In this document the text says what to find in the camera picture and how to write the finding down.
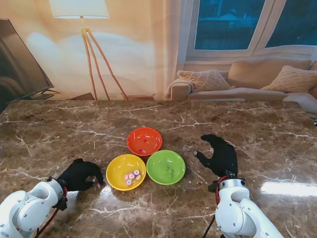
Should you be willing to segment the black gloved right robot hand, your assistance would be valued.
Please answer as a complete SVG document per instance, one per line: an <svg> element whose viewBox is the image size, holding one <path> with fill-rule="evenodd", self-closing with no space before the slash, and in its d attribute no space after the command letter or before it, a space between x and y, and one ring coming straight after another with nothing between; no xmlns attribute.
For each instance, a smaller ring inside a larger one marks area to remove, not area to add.
<svg viewBox="0 0 317 238"><path fill-rule="evenodd" d="M200 163L211 169L218 177L223 177L227 174L238 176L237 153L234 147L228 144L221 137L213 134L202 135L201 139L210 144L213 149L213 155L209 159L200 151L195 151L195 157Z"/></svg>

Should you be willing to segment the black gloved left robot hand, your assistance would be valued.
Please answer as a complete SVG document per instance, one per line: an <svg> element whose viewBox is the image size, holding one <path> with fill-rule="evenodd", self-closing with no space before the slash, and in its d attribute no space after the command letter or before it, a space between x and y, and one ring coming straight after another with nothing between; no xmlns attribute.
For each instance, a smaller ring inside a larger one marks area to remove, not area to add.
<svg viewBox="0 0 317 238"><path fill-rule="evenodd" d="M67 191L86 191L94 186L88 177L95 177L100 185L104 184L103 174L100 167L82 158L75 159L70 166L57 178Z"/></svg>

